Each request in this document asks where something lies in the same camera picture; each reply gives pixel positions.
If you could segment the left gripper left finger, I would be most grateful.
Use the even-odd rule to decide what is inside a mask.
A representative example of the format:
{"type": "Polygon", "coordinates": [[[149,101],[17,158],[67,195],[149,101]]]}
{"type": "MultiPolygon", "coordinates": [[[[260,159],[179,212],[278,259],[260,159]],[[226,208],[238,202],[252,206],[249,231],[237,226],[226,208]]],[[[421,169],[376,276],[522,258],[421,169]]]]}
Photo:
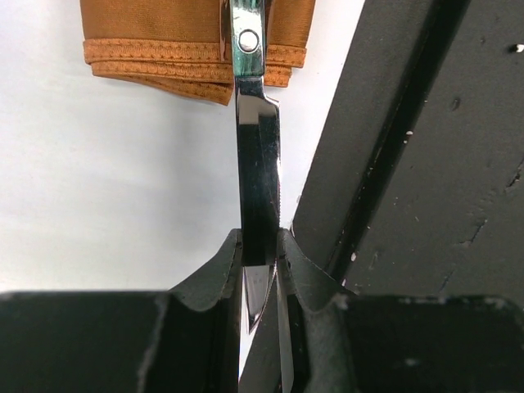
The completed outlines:
{"type": "Polygon", "coordinates": [[[237,391],[241,238],[167,291],[3,293],[2,391],[237,391]]]}

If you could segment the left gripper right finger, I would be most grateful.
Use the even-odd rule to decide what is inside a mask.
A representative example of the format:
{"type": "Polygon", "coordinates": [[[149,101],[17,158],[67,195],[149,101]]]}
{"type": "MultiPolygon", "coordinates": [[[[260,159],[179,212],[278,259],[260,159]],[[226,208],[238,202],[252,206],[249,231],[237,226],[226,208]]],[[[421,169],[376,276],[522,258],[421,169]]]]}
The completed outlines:
{"type": "Polygon", "coordinates": [[[283,392],[520,392],[523,312],[500,296],[357,296],[278,234],[283,392]]]}

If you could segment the orange cloth napkin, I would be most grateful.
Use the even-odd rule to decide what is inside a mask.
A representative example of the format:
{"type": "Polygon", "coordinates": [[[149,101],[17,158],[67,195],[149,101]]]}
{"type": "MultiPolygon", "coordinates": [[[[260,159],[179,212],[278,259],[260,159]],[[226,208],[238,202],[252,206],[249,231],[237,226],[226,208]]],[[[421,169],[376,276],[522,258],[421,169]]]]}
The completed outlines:
{"type": "MultiPolygon", "coordinates": [[[[233,93],[223,1],[80,2],[84,60],[97,77],[227,105],[233,93]]],[[[272,1],[266,85],[285,88],[303,67],[313,1],[272,1]]]]}

